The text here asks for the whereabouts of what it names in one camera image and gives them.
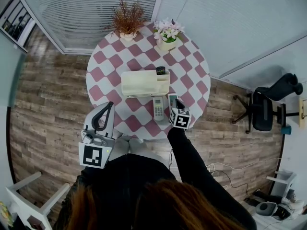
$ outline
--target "remote control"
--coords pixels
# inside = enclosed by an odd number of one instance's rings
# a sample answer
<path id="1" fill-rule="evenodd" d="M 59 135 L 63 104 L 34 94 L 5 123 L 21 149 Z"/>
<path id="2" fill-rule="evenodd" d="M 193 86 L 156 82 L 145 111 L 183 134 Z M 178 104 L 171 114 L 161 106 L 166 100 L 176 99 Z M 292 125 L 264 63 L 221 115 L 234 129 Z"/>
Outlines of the remote control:
<path id="1" fill-rule="evenodd" d="M 163 110 L 163 98 L 154 97 L 153 98 L 153 118 L 154 120 L 161 121 L 164 119 L 164 110 Z"/>
<path id="2" fill-rule="evenodd" d="M 164 75 L 165 74 L 165 67 L 157 67 L 156 69 L 157 75 Z"/>
<path id="3" fill-rule="evenodd" d="M 169 113 L 172 113 L 172 105 L 173 105 L 173 100 L 178 99 L 178 95 L 176 93 L 173 94 L 168 94 L 168 108 L 169 108 Z"/>

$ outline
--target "white chair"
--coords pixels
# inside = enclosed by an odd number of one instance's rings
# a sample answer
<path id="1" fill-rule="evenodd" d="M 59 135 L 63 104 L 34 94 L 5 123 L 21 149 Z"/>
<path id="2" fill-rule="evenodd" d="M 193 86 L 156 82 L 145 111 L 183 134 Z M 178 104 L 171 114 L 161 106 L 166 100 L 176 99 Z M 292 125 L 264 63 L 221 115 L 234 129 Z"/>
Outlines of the white chair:
<path id="1" fill-rule="evenodd" d="M 13 186 L 6 187 L 6 190 L 12 200 L 12 205 L 10 207 L 11 213 L 17 213 L 21 221 L 25 226 L 33 229 L 28 222 L 28 219 L 32 216 L 37 220 L 41 221 L 43 225 L 42 229 L 52 230 L 51 225 L 47 219 L 47 215 L 54 204 L 62 197 L 62 195 L 69 189 L 70 184 L 65 183 L 41 208 L 31 204 L 28 200 L 23 198 L 16 191 L 30 182 L 34 181 L 42 175 L 41 172 L 36 172 L 35 174 L 23 179 L 22 181 L 14 184 Z"/>
<path id="2" fill-rule="evenodd" d="M 274 178 L 271 176 L 267 176 L 267 179 L 271 181 L 275 181 L 277 183 L 281 183 L 280 187 L 275 184 L 276 187 L 279 187 L 275 190 L 275 192 L 278 192 L 278 193 L 275 193 L 275 194 L 282 196 L 282 197 L 286 197 L 289 190 L 292 189 L 292 186 L 296 178 L 296 174 L 291 171 L 275 171 L 275 174 L 277 174 L 277 176 L 279 175 L 280 178 Z"/>

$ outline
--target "black sleeve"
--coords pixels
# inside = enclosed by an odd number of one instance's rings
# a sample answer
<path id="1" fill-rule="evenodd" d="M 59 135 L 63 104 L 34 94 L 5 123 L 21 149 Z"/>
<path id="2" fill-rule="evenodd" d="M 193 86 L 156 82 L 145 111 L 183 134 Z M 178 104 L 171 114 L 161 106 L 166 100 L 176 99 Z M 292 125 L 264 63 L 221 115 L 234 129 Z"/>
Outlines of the black sleeve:
<path id="1" fill-rule="evenodd" d="M 172 128 L 167 138 L 173 148 L 182 181 L 201 190 L 214 207 L 235 218 L 246 229 L 256 230 L 253 217 L 212 177 L 184 131 Z"/>
<path id="2" fill-rule="evenodd" d="M 78 175 L 76 182 L 71 186 L 66 198 L 62 202 L 62 209 L 59 212 L 59 217 L 53 226 L 54 230 L 63 230 L 68 223 L 71 215 L 71 196 L 77 190 L 78 185 L 84 185 L 85 187 L 93 184 L 94 179 L 99 176 L 100 169 L 86 167 L 81 171 L 81 175 Z"/>

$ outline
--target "window blind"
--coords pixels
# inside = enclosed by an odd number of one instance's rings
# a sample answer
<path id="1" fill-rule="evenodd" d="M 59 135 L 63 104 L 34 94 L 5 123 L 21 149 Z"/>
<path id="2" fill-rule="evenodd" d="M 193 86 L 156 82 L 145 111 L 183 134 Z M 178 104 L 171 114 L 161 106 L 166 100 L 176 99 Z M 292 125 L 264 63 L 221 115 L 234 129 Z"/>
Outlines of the window blind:
<path id="1" fill-rule="evenodd" d="M 162 0 L 222 77 L 307 35 L 307 0 Z"/>
<path id="2" fill-rule="evenodd" d="M 139 2 L 150 20 L 155 0 Z M 40 24 L 64 53 L 90 52 L 112 29 L 113 8 L 119 0 L 25 0 Z"/>

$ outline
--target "flower pot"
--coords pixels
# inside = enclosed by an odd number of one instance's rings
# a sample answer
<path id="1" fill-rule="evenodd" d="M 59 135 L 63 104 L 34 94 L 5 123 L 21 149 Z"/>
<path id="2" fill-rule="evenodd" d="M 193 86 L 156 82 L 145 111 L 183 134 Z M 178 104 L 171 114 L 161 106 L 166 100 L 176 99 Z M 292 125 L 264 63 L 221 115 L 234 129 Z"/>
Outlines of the flower pot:
<path id="1" fill-rule="evenodd" d="M 134 39 L 136 37 L 136 33 L 131 33 L 131 34 L 124 34 L 124 33 L 120 33 L 120 37 L 123 38 L 124 40 L 126 40 L 127 42 L 132 41 L 132 39 Z"/>
<path id="2" fill-rule="evenodd" d="M 165 42 L 161 39 L 157 40 L 157 45 L 158 45 L 159 49 L 161 49 L 161 50 L 170 50 L 170 49 L 176 47 L 176 44 L 177 44 L 177 38 L 174 42 L 170 42 L 170 43 L 167 43 L 167 42 Z"/>

